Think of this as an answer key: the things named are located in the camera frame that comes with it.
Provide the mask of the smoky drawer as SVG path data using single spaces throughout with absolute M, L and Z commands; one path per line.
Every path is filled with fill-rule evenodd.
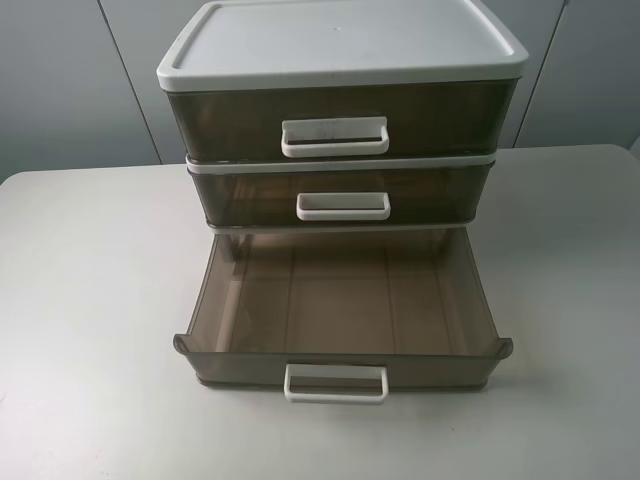
M 463 224 L 490 165 L 192 176 L 218 228 Z
M 219 235 L 173 344 L 204 385 L 303 403 L 480 389 L 513 350 L 462 228 Z
M 515 80 L 171 93 L 201 162 L 486 155 L 497 148 Z

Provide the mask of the white plastic drawer cabinet frame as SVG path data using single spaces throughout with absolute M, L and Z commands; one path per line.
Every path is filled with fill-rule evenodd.
M 214 1 L 173 41 L 156 74 L 171 93 L 404 85 L 521 78 L 525 47 L 479 1 Z M 193 174 L 418 169 L 485 165 L 486 155 L 201 162 Z M 219 233 L 463 224 L 218 228 Z

